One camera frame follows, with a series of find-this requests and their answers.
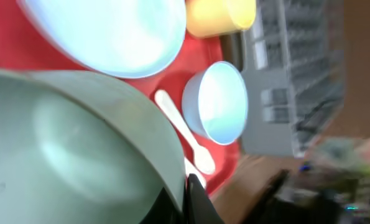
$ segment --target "cup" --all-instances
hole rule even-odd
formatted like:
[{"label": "cup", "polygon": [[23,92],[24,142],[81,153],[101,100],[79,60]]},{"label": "cup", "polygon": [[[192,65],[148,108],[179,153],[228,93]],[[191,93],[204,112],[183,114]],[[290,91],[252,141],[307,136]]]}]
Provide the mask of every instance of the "cup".
[{"label": "cup", "polygon": [[228,62],[214,63],[188,81],[182,110],[192,131],[220,145],[233,143],[243,132],[248,113],[241,74]]},{"label": "cup", "polygon": [[183,0],[18,3],[58,50],[89,69],[118,78],[161,72],[175,60],[185,39]]},{"label": "cup", "polygon": [[187,30],[195,37],[210,37],[249,29],[256,16],[255,0],[189,0]]}]

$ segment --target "bowl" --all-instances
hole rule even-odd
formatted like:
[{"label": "bowl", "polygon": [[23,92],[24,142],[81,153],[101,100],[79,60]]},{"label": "bowl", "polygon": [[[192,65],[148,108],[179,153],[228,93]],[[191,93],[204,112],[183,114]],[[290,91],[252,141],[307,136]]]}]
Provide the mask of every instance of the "bowl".
[{"label": "bowl", "polygon": [[183,0],[21,0],[30,21],[71,59],[119,78],[170,65],[186,31]]},{"label": "bowl", "polygon": [[0,70],[0,223],[139,223],[162,188],[182,211],[183,160],[169,121],[118,79]]},{"label": "bowl", "polygon": [[220,145],[233,143],[243,132],[248,113],[241,74],[228,62],[214,63],[188,81],[182,110],[192,131]]}]

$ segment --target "plastic container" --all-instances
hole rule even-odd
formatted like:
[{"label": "plastic container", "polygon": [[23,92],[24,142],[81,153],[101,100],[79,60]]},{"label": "plastic container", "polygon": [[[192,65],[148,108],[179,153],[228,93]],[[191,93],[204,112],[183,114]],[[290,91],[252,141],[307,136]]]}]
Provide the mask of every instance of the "plastic container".
[{"label": "plastic container", "polygon": [[210,37],[251,27],[255,0],[189,0],[187,30],[195,37]]},{"label": "plastic container", "polygon": [[182,97],[183,117],[190,129],[217,144],[240,137],[247,120],[246,86],[228,62],[216,62],[189,80]]}]

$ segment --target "red tray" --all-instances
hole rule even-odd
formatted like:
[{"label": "red tray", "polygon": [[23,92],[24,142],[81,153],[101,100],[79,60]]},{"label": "red tray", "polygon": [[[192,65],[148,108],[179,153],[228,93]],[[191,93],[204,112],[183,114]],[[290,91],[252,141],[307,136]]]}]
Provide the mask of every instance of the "red tray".
[{"label": "red tray", "polygon": [[[182,91],[196,72],[222,60],[219,38],[194,39],[186,34],[175,61],[163,72],[149,78],[124,80],[153,99],[155,91],[165,89],[181,109]],[[0,0],[0,67],[15,70],[87,70],[52,47],[25,18],[15,0]],[[193,153],[178,133],[184,153],[193,162]],[[231,177],[239,159],[239,144],[219,146],[197,136],[197,141],[212,154],[216,172],[205,175],[206,191],[212,194]]]}]

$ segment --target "white bowl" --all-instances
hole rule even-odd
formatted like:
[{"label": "white bowl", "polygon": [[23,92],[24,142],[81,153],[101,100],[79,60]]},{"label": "white bowl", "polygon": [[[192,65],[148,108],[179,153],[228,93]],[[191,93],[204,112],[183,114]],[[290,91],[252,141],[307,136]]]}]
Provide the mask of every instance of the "white bowl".
[{"label": "white bowl", "polygon": [[186,31],[184,0],[21,0],[46,38],[82,65],[144,78],[173,62]]}]

